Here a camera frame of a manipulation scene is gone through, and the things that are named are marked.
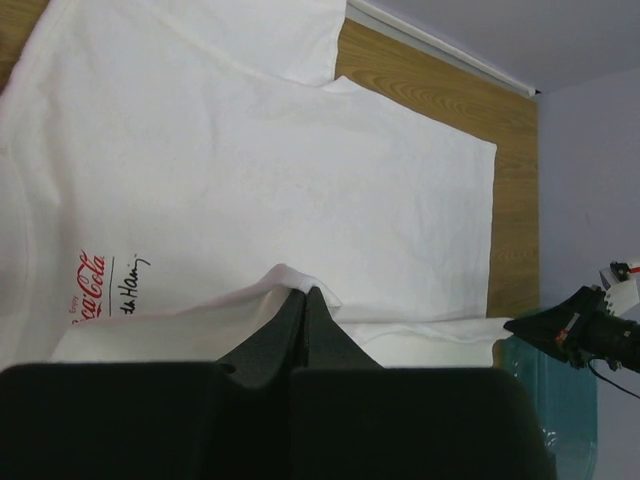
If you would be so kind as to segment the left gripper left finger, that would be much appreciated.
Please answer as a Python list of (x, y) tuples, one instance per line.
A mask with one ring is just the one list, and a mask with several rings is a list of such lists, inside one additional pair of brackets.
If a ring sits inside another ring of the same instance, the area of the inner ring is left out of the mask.
[(286, 479), (305, 310), (214, 362), (28, 364), (1, 375), (5, 479)]

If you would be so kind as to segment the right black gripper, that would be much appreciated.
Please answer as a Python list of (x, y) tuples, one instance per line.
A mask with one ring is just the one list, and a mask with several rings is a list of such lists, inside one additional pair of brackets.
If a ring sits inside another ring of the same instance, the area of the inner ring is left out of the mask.
[(556, 360), (585, 368), (592, 359), (639, 372), (639, 324), (611, 315), (605, 293), (581, 287), (560, 304), (508, 320), (504, 328)]

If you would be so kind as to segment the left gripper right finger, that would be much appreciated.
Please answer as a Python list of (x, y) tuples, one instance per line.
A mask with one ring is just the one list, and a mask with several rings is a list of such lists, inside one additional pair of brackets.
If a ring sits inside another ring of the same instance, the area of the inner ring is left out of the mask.
[(495, 368), (389, 368), (306, 298), (290, 383), (294, 479), (554, 479), (524, 388)]

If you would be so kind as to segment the white t shirt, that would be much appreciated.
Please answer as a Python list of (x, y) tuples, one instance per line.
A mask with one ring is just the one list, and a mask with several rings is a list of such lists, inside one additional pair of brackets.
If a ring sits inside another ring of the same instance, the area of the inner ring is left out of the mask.
[(1, 363), (215, 360), (294, 292), (488, 367), (494, 144), (337, 76), (341, 1), (52, 1), (1, 96)]

